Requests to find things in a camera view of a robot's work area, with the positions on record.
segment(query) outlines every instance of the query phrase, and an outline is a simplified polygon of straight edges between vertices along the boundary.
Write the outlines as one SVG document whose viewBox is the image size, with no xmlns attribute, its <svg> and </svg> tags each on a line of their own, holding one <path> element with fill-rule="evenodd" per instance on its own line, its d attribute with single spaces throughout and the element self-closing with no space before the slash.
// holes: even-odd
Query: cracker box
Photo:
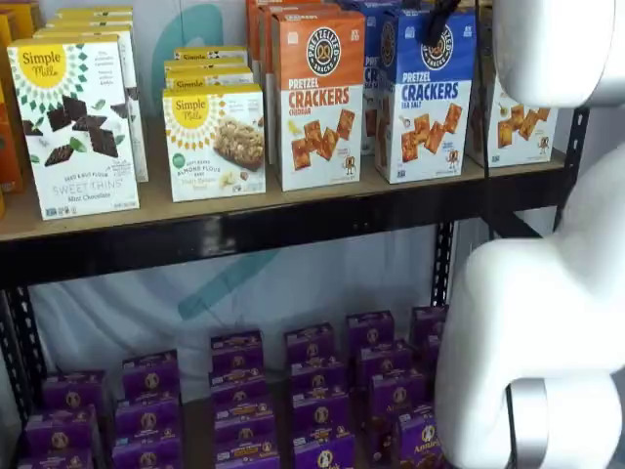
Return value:
<svg viewBox="0 0 625 469">
<path fill-rule="evenodd" d="M 290 385 L 292 393 L 311 388 L 333 388 L 346 385 L 345 365 L 335 356 L 317 357 L 291 364 Z"/>
<path fill-rule="evenodd" d="M 296 393 L 291 403 L 293 431 L 306 430 L 317 425 L 350 426 L 350 399 L 341 386 Z"/>
<path fill-rule="evenodd" d="M 273 406 L 267 396 L 243 403 L 215 405 L 215 443 L 260 437 L 274 431 Z"/>
<path fill-rule="evenodd" d="M 234 441 L 217 445 L 215 469 L 253 467 L 254 469 L 279 469 L 280 454 L 275 435 Z"/>
<path fill-rule="evenodd" d="M 44 220 L 139 208 L 117 36 L 8 49 Z"/>
<path fill-rule="evenodd" d="M 364 16 L 276 14 L 271 35 L 282 189 L 359 181 Z"/>
<path fill-rule="evenodd" d="M 350 357 L 357 357 L 362 347 L 395 338 L 395 320 L 390 311 L 349 315 L 345 319 Z"/>
<path fill-rule="evenodd" d="M 178 354 L 168 350 L 160 354 L 137 357 L 122 363 L 122 383 L 126 399 L 143 393 L 177 392 L 180 389 Z"/>
<path fill-rule="evenodd" d="M 484 44 L 492 44 L 492 10 L 482 9 L 481 31 Z M 485 117 L 488 164 L 491 168 L 541 163 L 551 159 L 558 111 L 530 107 L 516 102 L 503 90 L 495 70 L 492 48 L 482 52 L 486 84 L 486 112 L 480 108 L 479 87 L 473 89 L 467 135 L 467 153 L 483 165 L 482 123 Z M 476 81 L 479 80 L 476 66 Z"/>
<path fill-rule="evenodd" d="M 262 368 L 263 341 L 261 331 L 248 330 L 211 337 L 213 371 L 235 368 Z"/>
<path fill-rule="evenodd" d="M 329 322 L 284 333 L 288 363 L 305 362 L 315 357 L 336 354 L 334 329 Z"/>
<path fill-rule="evenodd" d="M 354 469 L 355 437 L 338 425 L 312 428 L 293 438 L 294 469 Z"/>
<path fill-rule="evenodd" d="M 240 403 L 260 398 L 267 390 L 265 373 L 261 368 L 236 368 L 228 372 L 211 373 L 211 398 L 215 404 Z"/>
<path fill-rule="evenodd" d="M 180 414 L 177 392 L 145 393 L 117 403 L 115 430 L 117 436 L 131 436 L 144 430 L 179 427 Z"/>
<path fill-rule="evenodd" d="M 34 37 L 51 38 L 61 36 L 98 36 L 102 34 L 115 34 L 119 38 L 119 54 L 124 86 L 128 95 L 128 111 L 130 112 L 128 123 L 131 130 L 133 155 L 135 158 L 135 173 L 137 181 L 147 181 L 146 163 L 146 137 L 142 110 L 139 99 L 137 84 L 137 72 L 135 71 L 135 55 L 133 47 L 132 26 L 128 24 L 90 26 L 80 22 L 69 21 L 67 24 L 57 27 L 45 27 L 38 30 Z"/>
<path fill-rule="evenodd" d="M 363 347 L 357 360 L 357 384 L 366 389 L 372 376 L 411 366 L 412 350 L 403 339 Z"/>
<path fill-rule="evenodd" d="M 366 16 L 364 29 L 364 91 L 362 93 L 362 157 L 373 158 L 378 118 L 378 61 L 380 36 L 385 11 L 401 6 L 400 0 L 377 2 L 345 2 L 343 8 L 355 10 Z"/>
<path fill-rule="evenodd" d="M 394 183 L 458 176 L 476 49 L 472 10 L 453 13 L 436 47 L 419 42 L 429 13 L 386 12 L 376 166 Z"/>
<path fill-rule="evenodd" d="M 178 427 L 146 430 L 118 438 L 112 453 L 116 468 L 163 466 L 183 459 L 183 443 Z"/>
<path fill-rule="evenodd" d="M 243 46 L 202 46 L 202 47 L 179 47 L 174 51 L 176 60 L 203 61 L 205 59 L 222 59 L 225 57 L 239 57 L 246 66 L 247 51 Z"/>
</svg>

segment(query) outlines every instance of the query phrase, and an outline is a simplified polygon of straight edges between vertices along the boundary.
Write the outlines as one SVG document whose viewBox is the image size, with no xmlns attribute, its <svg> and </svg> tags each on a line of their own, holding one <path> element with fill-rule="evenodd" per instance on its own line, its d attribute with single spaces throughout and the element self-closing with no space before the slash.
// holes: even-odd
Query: chocolate image on box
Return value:
<svg viewBox="0 0 625 469">
<path fill-rule="evenodd" d="M 230 163 L 257 171 L 265 159 L 265 136 L 251 125 L 226 118 L 219 122 L 213 148 Z"/>
<path fill-rule="evenodd" d="M 65 109 L 63 107 L 57 107 L 56 109 L 50 110 L 47 114 L 48 121 L 50 122 L 50 128 L 53 132 L 71 124 L 71 120 L 69 120 L 69 117 L 65 113 Z"/>
<path fill-rule="evenodd" d="M 105 154 L 116 158 L 117 145 L 115 144 L 115 137 L 110 130 L 89 128 L 89 139 L 91 140 L 91 147 L 96 153 Z"/>
<path fill-rule="evenodd" d="M 341 116 L 339 117 L 339 124 L 336 127 L 336 132 L 343 140 L 349 140 L 354 126 L 355 114 L 347 109 L 341 109 Z"/>
<path fill-rule="evenodd" d="M 74 149 L 69 145 L 63 145 L 62 147 L 53 149 L 44 166 L 52 166 L 53 164 L 64 163 L 71 158 L 73 153 Z"/>
<path fill-rule="evenodd" d="M 63 95 L 62 106 L 65 108 L 65 114 L 67 114 L 70 120 L 78 120 L 83 115 L 87 115 L 87 105 L 84 101 Z"/>
</svg>

